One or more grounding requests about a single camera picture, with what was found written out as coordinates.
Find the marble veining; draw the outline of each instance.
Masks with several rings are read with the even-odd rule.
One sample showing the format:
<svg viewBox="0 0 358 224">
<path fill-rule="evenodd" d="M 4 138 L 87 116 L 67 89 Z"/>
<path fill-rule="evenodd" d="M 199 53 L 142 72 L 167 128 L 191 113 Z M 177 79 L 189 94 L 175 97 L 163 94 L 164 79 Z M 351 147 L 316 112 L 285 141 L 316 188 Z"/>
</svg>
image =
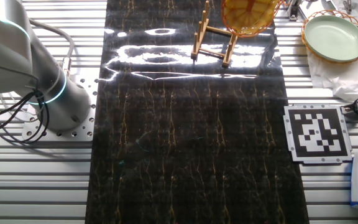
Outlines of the marble veining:
<svg viewBox="0 0 358 224">
<path fill-rule="evenodd" d="M 194 62 L 203 5 L 108 1 L 86 223 L 308 223 L 275 26 L 239 39 L 227 69 Z"/>
</svg>

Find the gray cable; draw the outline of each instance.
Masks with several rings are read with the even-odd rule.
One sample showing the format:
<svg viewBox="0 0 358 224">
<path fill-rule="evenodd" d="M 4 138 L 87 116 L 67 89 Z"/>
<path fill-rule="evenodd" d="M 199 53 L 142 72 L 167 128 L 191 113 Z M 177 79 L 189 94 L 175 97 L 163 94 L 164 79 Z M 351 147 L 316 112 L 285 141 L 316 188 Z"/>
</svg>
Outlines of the gray cable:
<svg viewBox="0 0 358 224">
<path fill-rule="evenodd" d="M 42 28 L 44 28 L 46 30 L 49 30 L 49 31 L 54 32 L 54 33 L 57 33 L 59 35 L 62 35 L 64 38 L 66 38 L 66 40 L 70 43 L 70 48 L 68 49 L 68 53 L 67 53 L 66 57 L 68 57 L 68 58 L 71 57 L 71 55 L 73 54 L 73 51 L 74 51 L 75 44 L 74 44 L 74 41 L 73 41 L 73 39 L 71 38 L 70 35 L 68 35 L 66 32 L 64 32 L 64 31 L 62 31 L 60 29 L 57 29 L 56 27 L 52 27 L 50 25 L 46 25 L 46 24 L 43 24 L 41 22 L 37 22 L 37 21 L 35 21 L 33 19 L 29 19 L 29 20 L 30 20 L 30 23 L 32 25 L 34 25 L 34 26 L 42 27 Z"/>
</svg>

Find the orange woven basket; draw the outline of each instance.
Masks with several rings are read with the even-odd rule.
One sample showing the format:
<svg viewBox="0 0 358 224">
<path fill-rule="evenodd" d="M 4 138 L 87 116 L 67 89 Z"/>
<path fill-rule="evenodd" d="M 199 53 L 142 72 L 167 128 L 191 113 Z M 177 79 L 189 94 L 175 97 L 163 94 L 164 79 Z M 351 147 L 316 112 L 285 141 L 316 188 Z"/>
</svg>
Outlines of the orange woven basket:
<svg viewBox="0 0 358 224">
<path fill-rule="evenodd" d="M 320 11 L 320 12 L 315 12 L 313 13 L 309 18 L 307 18 L 303 25 L 302 25 L 302 30 L 301 30 L 301 36 L 302 36 L 302 42 L 304 43 L 304 45 L 306 46 L 306 48 L 316 57 L 320 58 L 321 60 L 324 60 L 326 62 L 329 62 L 329 63 L 335 63 L 335 64 L 347 64 L 347 63 L 351 63 L 351 62 L 355 62 L 356 60 L 358 60 L 358 58 L 355 58 L 354 60 L 351 60 L 351 61 L 348 61 L 348 62 L 334 62 L 334 61 L 330 61 L 326 58 L 323 58 L 321 57 L 320 55 L 316 54 L 313 50 L 310 49 L 307 41 L 306 41 L 306 37 L 305 37 L 305 27 L 306 27 L 306 24 L 314 17 L 316 16 L 322 16 L 322 15 L 331 15 L 331 16 L 338 16 L 338 17 L 341 17 L 343 19 L 349 19 L 349 21 L 351 23 L 353 23 L 354 25 L 356 25 L 358 27 L 358 21 L 355 17 L 352 17 L 352 16 L 349 16 L 348 14 L 346 13 L 343 13 L 343 12 L 339 12 L 337 10 L 323 10 L 323 11 Z"/>
<path fill-rule="evenodd" d="M 238 37 L 254 37 L 273 22 L 285 0 L 222 0 L 222 21 Z"/>
</svg>

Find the black cable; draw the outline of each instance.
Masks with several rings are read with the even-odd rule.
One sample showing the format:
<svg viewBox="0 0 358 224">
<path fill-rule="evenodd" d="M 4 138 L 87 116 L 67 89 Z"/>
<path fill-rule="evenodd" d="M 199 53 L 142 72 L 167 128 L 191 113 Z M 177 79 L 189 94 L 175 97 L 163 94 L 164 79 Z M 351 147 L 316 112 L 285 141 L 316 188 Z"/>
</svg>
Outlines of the black cable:
<svg viewBox="0 0 358 224">
<path fill-rule="evenodd" d="M 35 96 L 39 95 L 39 94 L 42 94 L 41 92 L 36 92 L 34 90 L 34 93 L 35 93 Z M 42 134 L 36 139 L 36 140 L 33 140 L 33 141 L 30 141 L 31 139 L 33 139 L 34 137 L 36 137 L 36 135 L 38 135 L 39 131 L 41 130 L 42 128 L 42 124 L 43 124 L 43 121 L 44 121 L 44 110 L 42 110 L 40 112 L 40 115 L 41 115 L 41 118 L 40 118 L 40 125 L 39 127 L 37 128 L 36 132 L 31 136 L 29 137 L 28 139 L 25 139 L 25 140 L 19 140 L 17 138 L 15 138 L 11 133 L 9 133 L 9 131 L 3 127 L 2 129 L 4 130 L 4 132 L 9 136 L 11 137 L 12 139 L 8 139 L 6 138 L 5 136 L 3 136 L 1 133 L 0 133 L 0 137 L 3 138 L 3 140 L 13 144 L 13 143 L 19 143 L 19 144 L 32 144 L 32 143 L 35 143 L 37 141 L 39 141 L 43 136 L 44 136 L 44 133 L 46 132 L 47 128 L 48 128 L 48 125 L 49 125 L 49 109 L 48 109 L 48 105 L 45 103 L 45 100 L 43 97 L 41 97 L 40 99 L 37 99 L 38 101 L 38 105 L 40 107 L 40 109 L 42 109 L 42 107 L 44 106 L 45 107 L 45 110 L 47 112 L 47 120 L 46 120 L 46 123 L 45 123 L 45 126 L 44 126 L 44 131 L 42 131 Z"/>
<path fill-rule="evenodd" d="M 3 123 L 3 124 L 0 125 L 0 129 L 2 129 L 3 127 L 7 126 L 7 124 L 9 124 L 9 123 L 15 118 L 15 116 L 18 114 L 18 112 L 20 112 L 20 109 L 22 109 L 22 107 L 23 107 L 29 100 L 30 100 L 30 98 L 29 98 L 27 101 L 23 102 L 23 103 L 18 107 L 18 109 L 12 114 L 11 117 L 10 117 L 7 121 L 5 121 L 5 123 Z"/>
<path fill-rule="evenodd" d="M 34 94 L 35 94 L 34 92 L 31 92 L 31 93 L 27 94 L 25 97 L 23 97 L 23 99 L 21 99 L 15 105 L 11 106 L 8 109 L 0 111 L 0 115 L 2 115 L 4 113 L 8 113 L 9 111 L 13 110 L 16 106 L 22 105 L 22 107 L 23 107 L 24 104 L 26 104 L 34 96 Z"/>
</svg>

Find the ceramic plate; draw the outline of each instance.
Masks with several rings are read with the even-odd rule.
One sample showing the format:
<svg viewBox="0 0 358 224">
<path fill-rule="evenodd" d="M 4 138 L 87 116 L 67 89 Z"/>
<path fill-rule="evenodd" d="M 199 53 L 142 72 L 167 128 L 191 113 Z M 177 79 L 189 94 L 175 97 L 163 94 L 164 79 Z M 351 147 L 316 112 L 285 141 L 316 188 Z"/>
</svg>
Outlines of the ceramic plate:
<svg viewBox="0 0 358 224">
<path fill-rule="evenodd" d="M 316 54 L 335 62 L 358 58 L 358 27 L 336 16 L 319 16 L 305 27 L 305 39 Z"/>
</svg>

